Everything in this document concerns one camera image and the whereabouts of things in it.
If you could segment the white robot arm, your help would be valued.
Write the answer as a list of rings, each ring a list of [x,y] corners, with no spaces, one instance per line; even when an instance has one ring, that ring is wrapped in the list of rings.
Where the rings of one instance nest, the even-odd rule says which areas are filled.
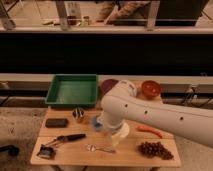
[[[114,144],[127,137],[126,120],[131,120],[213,148],[213,110],[151,102],[136,95],[136,86],[121,80],[101,100],[98,122]]]

